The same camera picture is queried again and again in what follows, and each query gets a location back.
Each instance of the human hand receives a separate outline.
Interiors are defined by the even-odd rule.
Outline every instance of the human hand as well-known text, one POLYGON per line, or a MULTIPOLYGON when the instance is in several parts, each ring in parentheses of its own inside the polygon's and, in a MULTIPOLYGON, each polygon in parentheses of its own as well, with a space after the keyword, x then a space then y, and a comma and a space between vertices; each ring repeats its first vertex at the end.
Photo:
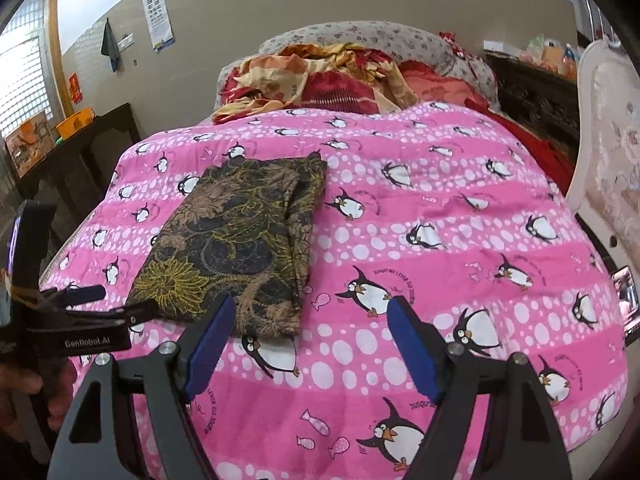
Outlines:
MULTIPOLYGON (((66 361, 58 375, 58 387, 55 396, 49 399, 49 427, 57 431, 62 426, 66 412, 73 398, 73 384, 78 378, 76 368, 66 361)), ((9 365, 0 365, 0 431, 18 441, 24 441, 24 435, 15 420, 14 405, 9 389, 24 394, 37 394, 42 389, 42 378, 30 370, 22 370, 9 365)))

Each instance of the beige wall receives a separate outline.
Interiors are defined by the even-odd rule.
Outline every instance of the beige wall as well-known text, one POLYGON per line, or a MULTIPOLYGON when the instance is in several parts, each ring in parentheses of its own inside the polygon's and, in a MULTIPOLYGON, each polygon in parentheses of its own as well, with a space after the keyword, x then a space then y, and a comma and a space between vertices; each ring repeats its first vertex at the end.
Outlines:
POLYGON ((143 137, 195 124, 212 113, 220 68, 253 54, 264 40, 313 23, 389 20, 437 33, 453 30, 475 52, 482 40, 525 47, 537 34, 574 43, 574 6, 568 0, 166 0, 176 43, 151 49, 141 0, 122 0, 63 56, 78 73, 84 100, 105 113, 131 102, 143 137), (111 73, 101 56, 106 17, 119 40, 136 43, 122 53, 124 70, 111 73))

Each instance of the penguin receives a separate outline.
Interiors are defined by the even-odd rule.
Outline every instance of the penguin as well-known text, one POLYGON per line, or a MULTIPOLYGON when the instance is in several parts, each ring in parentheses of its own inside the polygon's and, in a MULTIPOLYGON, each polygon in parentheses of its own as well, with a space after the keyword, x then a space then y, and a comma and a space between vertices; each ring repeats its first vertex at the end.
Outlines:
POLYGON ((345 121, 344 119, 341 119, 340 117, 334 117, 330 121, 325 121, 325 122, 327 124, 330 124, 334 128, 346 128, 347 127, 347 121, 345 121))
POLYGON ((409 168, 406 164, 394 164, 388 162, 382 168, 382 175, 392 184, 398 187, 411 187, 409 168))
POLYGON ((533 285, 533 280, 524 270, 512 266, 504 254, 500 254, 503 263, 498 267, 498 272, 494 274, 494 278, 507 278, 511 283, 515 283, 520 290, 525 291, 533 285))
POLYGON ((353 268, 358 271, 358 277, 347 286, 345 292, 338 292, 336 296, 355 301, 359 307, 367 311, 367 317, 386 314, 391 294, 377 283, 370 282, 358 267, 353 268))
POLYGON ((292 137, 299 133, 295 128, 276 128, 274 132, 283 137, 292 137))
POLYGON ((300 370, 296 366, 296 343, 292 338, 258 341, 256 337, 243 335, 242 348, 271 379, 273 374, 270 370, 300 376, 300 370))
POLYGON ((616 393, 613 392, 608 396, 605 396, 600 401, 600 407, 598 408, 598 413, 596 414, 596 428, 601 430, 602 427, 609 422, 615 414, 613 410, 616 409, 616 393))
POLYGON ((466 308, 460 314, 458 324, 453 329, 453 339, 456 343, 462 343, 477 354, 491 357, 491 354, 486 350, 497 348, 501 344, 498 339, 498 333, 495 331, 494 324, 489 317, 489 311, 482 308, 467 316, 468 310, 466 308))
POLYGON ((536 217, 530 215, 524 228, 531 236, 544 242, 550 242, 558 238, 556 231, 551 227, 548 218, 544 215, 536 217))
POLYGON ((371 135, 373 135, 374 137, 384 137, 385 139, 393 139, 394 136, 388 132, 379 132, 379 131, 375 131, 372 132, 371 135))
POLYGON ((196 142, 202 142, 203 140, 209 140, 212 135, 213 134, 196 135, 195 137, 193 137, 193 140, 195 140, 196 142))
POLYGON ((118 272, 120 268, 118 267, 118 257, 116 256, 116 260, 109 265, 105 269, 102 270, 104 273, 104 277, 107 279, 107 283, 109 285, 115 285, 118 282, 118 272))
POLYGON ((429 151, 432 153, 439 153, 444 156, 453 155, 453 150, 451 148, 445 148, 444 146, 429 146, 429 151))
POLYGON ((591 330, 595 330, 593 325, 598 322, 598 317, 591 304, 591 298, 588 294, 583 296, 580 293, 575 295, 574 306, 571 307, 571 313, 574 315, 575 320, 579 323, 584 323, 591 330))
POLYGON ((539 355, 543 368, 538 374, 540 384, 545 387, 545 391, 549 400, 553 405, 562 402, 569 396, 571 383, 558 370, 553 369, 545 361, 542 355, 539 355))
POLYGON ((386 397, 382 397, 389 407, 389 416, 376 424, 373 437, 357 438, 361 446, 376 448, 389 462, 394 471, 406 471, 414 460, 424 433, 420 427, 398 414, 398 410, 386 397))
POLYGON ((473 130, 470 130, 469 128, 465 128, 464 126, 454 126, 453 127, 453 131, 456 132, 457 134, 460 135, 464 135, 467 137, 475 137, 476 133, 473 130))
POLYGON ((145 144, 140 144, 136 148, 136 154, 137 155, 143 155, 149 149, 149 146, 151 146, 151 144, 146 144, 146 143, 145 144))
POLYGON ((120 190, 118 191, 118 196, 122 200, 129 198, 131 196, 131 193, 133 193, 133 188, 134 186, 121 187, 120 190))
POLYGON ((164 173, 166 169, 169 167, 169 161, 164 156, 164 152, 162 152, 162 156, 158 159, 158 163, 154 166, 158 173, 164 173))
POLYGON ((228 156, 228 158, 234 158, 235 156, 244 156, 245 153, 246 150, 244 146, 241 146, 238 142, 236 142, 234 146, 226 150, 225 156, 228 156))
POLYGON ((336 140, 335 137, 333 137, 331 140, 328 140, 327 142, 323 142, 322 144, 324 144, 325 146, 330 146, 336 150, 349 149, 349 145, 346 142, 344 142, 343 140, 336 140))
POLYGON ((68 266, 69 266, 69 253, 67 253, 66 256, 60 260, 58 269, 65 270, 68 266))
POLYGON ((436 110, 449 110, 449 105, 446 103, 433 102, 429 103, 431 108, 435 108, 436 110))
POLYGON ((425 249, 437 249, 438 247, 447 248, 436 232, 436 226, 432 223, 421 224, 418 222, 415 227, 407 233, 406 241, 410 245, 420 245, 425 249))
POLYGON ((200 180, 197 176, 187 175, 184 179, 178 182, 178 192, 182 193, 184 196, 187 196, 193 188, 196 186, 198 181, 200 180))
POLYGON ((522 159, 522 157, 517 154, 516 152, 514 152, 511 148, 507 149, 507 152, 509 153, 509 156, 515 160, 518 164, 520 164, 521 166, 524 166, 524 160, 522 159))
POLYGON ((144 222, 147 218, 149 218, 149 208, 147 207, 148 203, 145 204, 144 207, 138 209, 135 213, 131 213, 131 216, 136 219, 136 222, 144 222))
POLYGON ((94 246, 94 249, 97 249, 98 247, 102 247, 104 245, 104 239, 107 235, 107 232, 109 232, 107 229, 98 229, 94 233, 94 236, 91 238, 91 243, 94 246))
POLYGON ((464 194, 462 195, 462 198, 476 211, 482 211, 483 209, 487 209, 487 207, 489 207, 489 202, 484 198, 474 198, 472 196, 466 196, 464 194))
POLYGON ((340 188, 341 195, 334 198, 333 203, 325 202, 329 207, 335 207, 347 220, 356 220, 364 213, 364 206, 357 200, 351 198, 345 190, 340 188))
POLYGON ((489 171, 489 173, 493 173, 503 180, 505 180, 508 176, 511 176, 511 172, 504 162, 489 159, 484 166, 485 168, 487 168, 487 171, 489 171))

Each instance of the orange basket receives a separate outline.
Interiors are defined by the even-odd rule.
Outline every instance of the orange basket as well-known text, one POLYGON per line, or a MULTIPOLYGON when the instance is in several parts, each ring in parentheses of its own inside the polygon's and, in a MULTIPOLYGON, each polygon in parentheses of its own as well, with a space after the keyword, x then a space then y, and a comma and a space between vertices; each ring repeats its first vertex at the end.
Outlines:
POLYGON ((94 117, 94 109, 89 106, 73 114, 71 117, 66 118, 56 126, 56 130, 60 134, 60 137, 67 140, 78 130, 90 124, 94 120, 94 117))

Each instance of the window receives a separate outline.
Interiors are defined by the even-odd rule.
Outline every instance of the window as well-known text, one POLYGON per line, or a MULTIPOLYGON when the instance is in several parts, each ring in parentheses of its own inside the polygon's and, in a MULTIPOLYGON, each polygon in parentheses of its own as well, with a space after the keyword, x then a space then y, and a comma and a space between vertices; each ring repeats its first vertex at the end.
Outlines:
POLYGON ((0 133, 6 137, 45 111, 51 126, 63 120, 46 41, 46 0, 24 0, 0 35, 0 133))

